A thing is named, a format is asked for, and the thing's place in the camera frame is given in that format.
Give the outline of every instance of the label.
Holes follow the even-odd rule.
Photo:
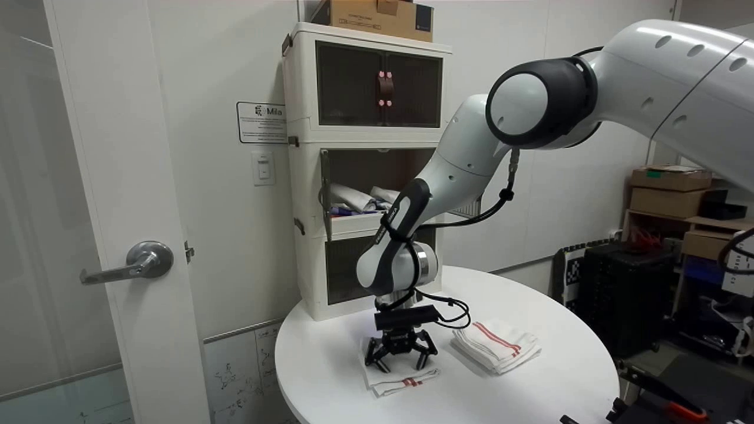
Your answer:
[[[283,105],[237,102],[235,121],[239,143],[284,143]]]
[[[270,154],[254,154],[254,187],[276,185],[276,166]]]

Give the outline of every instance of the white door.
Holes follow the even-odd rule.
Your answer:
[[[0,6],[0,421],[204,424],[147,2],[28,6]],[[165,277],[79,282],[142,240]]]

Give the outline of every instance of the round white table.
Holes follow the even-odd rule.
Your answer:
[[[563,414],[580,424],[606,421],[616,399],[616,373],[600,339],[568,310],[513,280],[443,266],[426,292],[463,299],[474,320],[507,320],[540,338],[529,364],[488,377],[450,346],[453,332],[423,326],[438,346],[441,374],[421,387],[376,399],[361,373],[355,344],[375,338],[375,312],[314,320],[295,306],[276,341],[284,403],[311,424],[544,424]]]

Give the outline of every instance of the sticker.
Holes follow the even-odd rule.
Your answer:
[[[239,143],[284,143],[284,106],[237,102],[237,142]]]

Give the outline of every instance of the black cable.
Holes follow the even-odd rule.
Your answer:
[[[737,277],[754,277],[754,268],[729,268],[727,266],[727,257],[729,253],[737,253],[739,257],[754,261],[754,253],[752,249],[744,249],[739,247],[744,240],[754,239],[754,229],[746,229],[742,234],[734,234],[721,249],[718,255],[718,266],[725,272],[725,274],[737,274]]]
[[[513,200],[513,185],[515,185],[515,174],[517,174],[517,158],[520,158],[520,152],[517,148],[510,148],[510,158],[509,158],[509,185],[500,191],[500,198],[496,204],[470,218],[470,220],[463,220],[463,222],[447,222],[447,224],[423,224],[418,229],[447,229],[447,226],[470,226],[470,224],[479,224],[479,222],[486,222],[489,220],[491,214],[496,214],[509,200]]]
[[[463,222],[423,224],[423,226],[418,226],[416,231],[421,231],[421,229],[447,229],[447,226],[470,226],[470,224],[486,222],[486,220],[489,220],[491,214],[496,214],[509,200],[513,200],[517,160],[520,160],[520,152],[517,152],[517,148],[510,148],[510,158],[509,158],[509,181],[507,181],[507,187],[500,191],[500,200],[496,200],[489,209],[486,209],[482,214],[475,214],[475,218],[470,218],[470,220],[463,220]],[[413,240],[409,240],[407,236],[403,236],[400,231],[395,231],[395,229],[388,224],[388,214],[384,214],[384,218],[380,220],[380,224],[385,229],[385,234],[388,234],[388,239],[391,239],[394,242],[397,242],[397,246],[403,246],[403,247],[407,249],[407,255],[409,255],[409,260],[413,260],[413,266],[415,266],[415,277],[413,277],[413,282],[407,286],[404,294],[403,294],[400,299],[395,299],[394,305],[380,306],[376,299],[375,299],[376,312],[394,312],[394,310],[403,306],[404,302],[409,302],[409,299],[416,294],[416,299],[426,298],[426,299],[446,302],[447,306],[461,310],[461,314],[454,315],[454,318],[441,315],[441,320],[438,320],[435,326],[447,328],[447,331],[463,331],[463,328],[469,328],[469,326],[470,326],[470,310],[469,310],[469,305],[461,302],[461,299],[454,299],[454,298],[435,298],[435,294],[418,292],[416,286],[418,286],[418,274],[421,274],[421,272],[418,272],[418,255],[416,255]]]
[[[426,299],[431,299],[431,302],[443,302],[443,305],[447,305],[447,306],[461,310],[461,314],[454,315],[454,318],[441,315],[441,320],[438,320],[435,326],[447,328],[447,331],[463,331],[463,328],[470,326],[470,310],[469,310],[466,302],[454,299],[454,298],[426,294],[426,292],[416,291],[416,302],[418,302],[421,298],[426,298]]]
[[[596,45],[596,47],[581,50],[581,52],[577,52],[577,55],[573,55],[573,57],[583,57],[583,55],[593,55],[593,52],[600,52],[600,50],[602,50],[602,47]]]

